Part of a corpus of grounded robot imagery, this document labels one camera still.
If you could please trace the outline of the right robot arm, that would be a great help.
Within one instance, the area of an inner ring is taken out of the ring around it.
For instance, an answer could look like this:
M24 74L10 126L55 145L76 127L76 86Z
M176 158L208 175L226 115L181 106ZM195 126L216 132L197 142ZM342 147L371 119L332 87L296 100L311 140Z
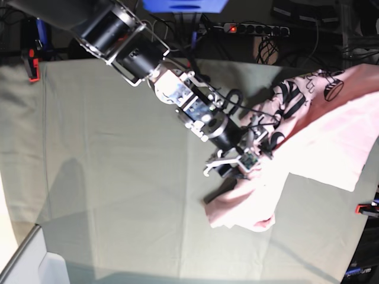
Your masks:
M247 178L264 157L271 158L266 112L238 126L232 115L242 107L233 89L222 95L197 74L168 59L169 46L120 1L10 1L10 6L70 32L97 59L113 67L131 86L150 84L158 99L175 105L179 119L202 141L216 147L203 171Z

